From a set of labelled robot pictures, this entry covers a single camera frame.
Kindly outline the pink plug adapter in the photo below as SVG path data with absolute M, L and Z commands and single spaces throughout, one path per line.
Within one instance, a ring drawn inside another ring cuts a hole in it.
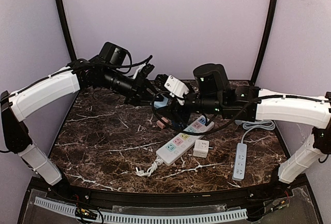
M 169 121 L 167 118 L 165 118 L 165 117 L 163 117 L 162 120 L 163 120 L 165 123 L 167 123 L 167 124 L 170 122 L 170 121 Z M 161 128 L 161 129 L 165 129 L 165 128 L 166 128 L 166 125 L 165 125 L 163 122 L 161 122 L 160 120 L 158 120 L 158 121 L 156 122 L 156 125 L 157 125 L 159 128 Z

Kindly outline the white multicolour power strip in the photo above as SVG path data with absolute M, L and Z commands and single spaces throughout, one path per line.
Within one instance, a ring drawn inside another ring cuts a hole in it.
M 187 128 L 185 128 L 184 131 L 191 133 L 202 133 L 212 130 L 215 123 L 210 122 L 208 125 L 206 125 L 206 123 L 206 118 L 201 115 Z M 196 139 L 201 139 L 202 137 L 203 135 L 192 136 L 186 133 L 179 133 L 171 140 L 169 140 L 165 145 L 159 148 L 156 151 L 156 156 L 158 159 L 161 159 L 167 166 L 170 166 L 195 144 Z

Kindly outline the light blue plug adapter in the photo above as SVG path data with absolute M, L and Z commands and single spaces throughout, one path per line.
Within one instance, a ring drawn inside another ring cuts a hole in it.
M 163 97 L 163 100 L 156 100 L 154 102 L 154 107 L 156 109 L 163 108 L 168 104 L 169 99 L 167 97 Z

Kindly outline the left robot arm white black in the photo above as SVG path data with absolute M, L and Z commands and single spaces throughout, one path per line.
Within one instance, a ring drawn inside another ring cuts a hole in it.
M 88 87 L 111 89 L 124 96 L 126 104 L 149 105 L 157 93 L 147 79 L 155 68 L 149 60 L 137 63 L 136 72 L 126 76 L 120 65 L 102 62 L 98 57 L 79 59 L 23 89 L 2 92 L 1 119 L 7 152 L 17 154 L 49 185 L 56 185 L 63 174 L 29 136 L 24 120 L 42 107 Z

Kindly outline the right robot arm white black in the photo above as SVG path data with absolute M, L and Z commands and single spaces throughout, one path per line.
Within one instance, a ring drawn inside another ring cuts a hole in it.
M 287 161 L 278 167 L 278 181 L 293 182 L 323 155 L 330 154 L 330 93 L 325 96 L 307 97 L 273 92 L 255 86 L 231 88 L 223 72 L 208 72 L 195 75 L 198 92 L 173 76 L 164 82 L 164 91 L 154 96 L 158 100 L 165 95 L 173 97 L 165 110 L 173 120 L 173 113 L 182 110 L 186 114 L 203 113 L 222 116 L 228 122 L 240 121 L 285 121 L 313 127 L 305 143 Z

